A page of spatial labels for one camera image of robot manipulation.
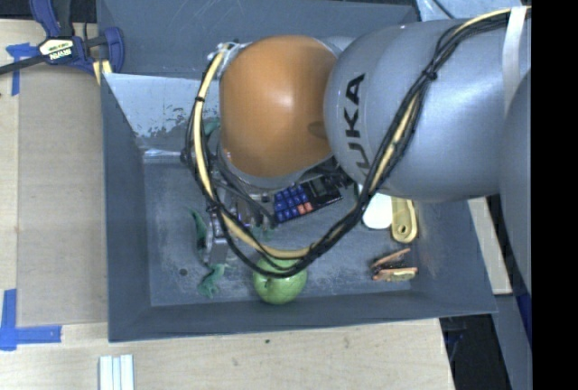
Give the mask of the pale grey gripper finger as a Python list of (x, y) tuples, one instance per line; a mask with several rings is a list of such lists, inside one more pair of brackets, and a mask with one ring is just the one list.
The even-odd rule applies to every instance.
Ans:
[(215, 222), (215, 264), (224, 265), (228, 255), (228, 240), (221, 224)]
[(209, 216), (209, 220), (207, 223), (207, 232), (206, 232), (206, 236), (205, 236), (205, 262), (206, 263), (213, 263), (215, 260), (215, 255), (214, 255), (214, 250), (216, 247), (216, 235), (217, 235), (217, 230), (215, 227), (215, 222), (214, 222), (214, 218), (212, 216)]

